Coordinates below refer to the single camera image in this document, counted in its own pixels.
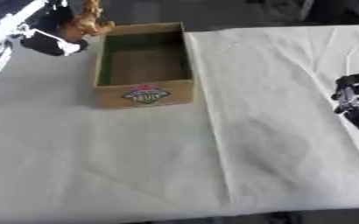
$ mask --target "table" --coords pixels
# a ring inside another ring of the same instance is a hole
[[[101,109],[98,39],[16,47],[0,76],[0,220],[152,221],[359,207],[359,131],[333,113],[359,26],[187,34],[195,101]]]

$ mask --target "white paper sheet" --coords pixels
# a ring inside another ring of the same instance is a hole
[[[119,110],[94,104],[97,39],[69,58],[17,47],[0,76],[0,220],[359,207],[359,131],[328,99],[359,73],[359,26],[188,41],[195,102]]]

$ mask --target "printed logo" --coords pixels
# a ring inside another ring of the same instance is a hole
[[[141,87],[136,87],[128,94],[125,94],[123,98],[134,102],[152,104],[169,95],[169,92],[166,92],[160,88],[145,85]]]

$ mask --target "open box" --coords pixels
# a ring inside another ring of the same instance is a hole
[[[102,37],[94,85],[104,108],[191,102],[193,75],[182,24],[117,26]]]

